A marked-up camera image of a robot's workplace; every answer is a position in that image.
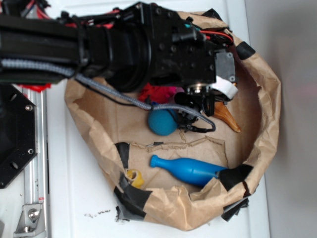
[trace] yellow object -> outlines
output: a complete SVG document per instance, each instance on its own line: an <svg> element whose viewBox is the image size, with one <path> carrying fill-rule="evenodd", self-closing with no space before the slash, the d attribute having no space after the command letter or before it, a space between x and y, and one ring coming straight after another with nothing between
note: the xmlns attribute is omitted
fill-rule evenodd
<svg viewBox="0 0 317 238"><path fill-rule="evenodd" d="M130 180L131 185L136 188L141 188L142 184L144 184L142 174L138 170L127 170L127 177Z"/></svg>

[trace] blue plastic toy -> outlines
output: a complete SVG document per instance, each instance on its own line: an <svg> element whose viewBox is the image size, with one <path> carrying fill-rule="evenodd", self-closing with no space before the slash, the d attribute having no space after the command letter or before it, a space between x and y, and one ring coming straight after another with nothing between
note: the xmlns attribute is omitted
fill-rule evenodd
<svg viewBox="0 0 317 238"><path fill-rule="evenodd" d="M168 170L176 178L184 182L205 186L213 177L217 178L216 172L227 168L206 163L199 160L180 158L176 160L165 160L153 155L151 167L160 167Z"/></svg>

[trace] black metal bracket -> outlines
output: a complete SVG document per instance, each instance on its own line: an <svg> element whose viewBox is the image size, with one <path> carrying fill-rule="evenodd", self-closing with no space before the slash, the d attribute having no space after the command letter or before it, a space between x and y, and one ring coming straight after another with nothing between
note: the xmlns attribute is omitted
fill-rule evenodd
<svg viewBox="0 0 317 238"><path fill-rule="evenodd" d="M0 189L37 154L36 106L11 85L0 84Z"/></svg>

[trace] white plastic part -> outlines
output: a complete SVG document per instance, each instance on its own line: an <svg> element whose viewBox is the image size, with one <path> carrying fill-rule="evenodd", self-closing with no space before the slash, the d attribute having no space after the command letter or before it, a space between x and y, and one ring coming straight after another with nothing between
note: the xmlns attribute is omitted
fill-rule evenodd
<svg viewBox="0 0 317 238"><path fill-rule="evenodd" d="M216 83L211 84L210 88L218 90L219 92L226 95L229 99L233 99L234 95L236 95L238 92L237 87L234 86L233 83L219 76L216 76Z"/></svg>

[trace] crumpled brown paper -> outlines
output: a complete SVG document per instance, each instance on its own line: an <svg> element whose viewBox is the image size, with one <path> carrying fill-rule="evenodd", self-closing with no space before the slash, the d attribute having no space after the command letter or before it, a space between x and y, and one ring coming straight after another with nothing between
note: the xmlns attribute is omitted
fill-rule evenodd
<svg viewBox="0 0 317 238"><path fill-rule="evenodd" d="M180 12L186 19L191 16L202 28L225 28L215 18L198 13ZM230 31L234 45L242 41ZM235 168L241 163L253 166L246 178L250 193L254 193L261 177L276 153L281 102L280 81L255 53L236 65L239 92L228 104L228 109L240 125L242 132L233 132L224 122L212 118L215 132L200 134L177 130L170 136L158 136L147 127L148 112L124 107L69 81L65 101L78 130L109 182L120 189L120 173L125 169L115 143L130 143L129 168L138 169L145 180L143 190L152 191L144 212L145 221L191 230L223 213L223 208L243 198L246 189L242 183L226 191L221 182L213 178L202 190L184 184L167 171L150 168L152 154L162 158L189 157L209 163ZM106 84L104 79L95 79ZM207 127L199 120L198 127ZM161 141L163 145L149 146Z"/></svg>

